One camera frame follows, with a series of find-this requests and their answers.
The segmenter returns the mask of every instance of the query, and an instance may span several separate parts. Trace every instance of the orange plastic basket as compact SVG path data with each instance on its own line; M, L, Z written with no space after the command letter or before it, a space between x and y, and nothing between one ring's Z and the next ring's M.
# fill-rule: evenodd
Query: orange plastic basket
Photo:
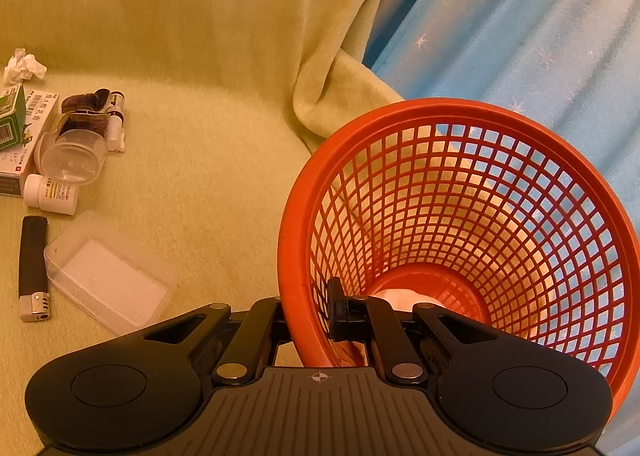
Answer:
M313 154L278 244L306 366L362 363L327 337L332 276L347 295L412 289L578 357L607 377L614 411L638 371L639 252L622 205L567 142L489 104L400 102Z

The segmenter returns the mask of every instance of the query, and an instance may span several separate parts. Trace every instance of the basket rim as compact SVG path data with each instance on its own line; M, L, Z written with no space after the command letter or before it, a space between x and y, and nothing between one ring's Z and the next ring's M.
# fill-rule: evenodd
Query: basket rim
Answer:
M622 405L640 366L640 313L633 313L634 305L640 307L640 247L632 223L604 177L562 137L528 117L467 99L406 100L367 112L327 138L301 170L289 193L280 224L277 269L287 325L305 366L340 365L316 315L311 292L308 287L300 285L300 281L306 281L308 277L307 246L315 219L314 210L335 177L335 166L344 165L352 159L373 133L378 134L386 127L398 129L402 123L411 127L409 122L425 116L463 117L479 125L484 123L485 127L499 122L502 128L511 128L518 133L526 131L532 141L545 146L544 149L553 147L557 155L553 161L561 167L561 163L571 165L571 171L579 174L583 186L590 189L590 197L597 200L596 207L609 211L611 224L619 238L616 248L622 250L619 256L626 260L630 282L630 291L625 295L628 303L625 313L626 345L617 370L607 378L614 395L613 416Z

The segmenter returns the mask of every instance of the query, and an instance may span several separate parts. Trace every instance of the blue curtain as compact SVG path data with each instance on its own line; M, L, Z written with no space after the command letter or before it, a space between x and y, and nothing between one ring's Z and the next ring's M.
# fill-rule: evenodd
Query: blue curtain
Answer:
M552 129L640 232L640 0L382 0L366 64L405 98L490 102ZM607 454L640 454L640 380Z

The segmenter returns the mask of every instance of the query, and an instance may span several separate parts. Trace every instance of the green box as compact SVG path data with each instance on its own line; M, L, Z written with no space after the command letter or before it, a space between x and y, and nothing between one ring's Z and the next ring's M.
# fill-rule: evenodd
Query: green box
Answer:
M22 84L0 90L0 149L22 143L25 117Z

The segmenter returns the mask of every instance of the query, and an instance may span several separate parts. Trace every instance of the barcode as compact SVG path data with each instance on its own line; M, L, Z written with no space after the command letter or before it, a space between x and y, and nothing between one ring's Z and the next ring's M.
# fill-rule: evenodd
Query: barcode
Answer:
M31 117L33 110L38 107L40 101L42 100L42 95L34 95L32 99L30 99L29 104L27 105L27 116Z
M7 122L0 126L0 144L11 142L14 140L14 132L11 129L11 123Z

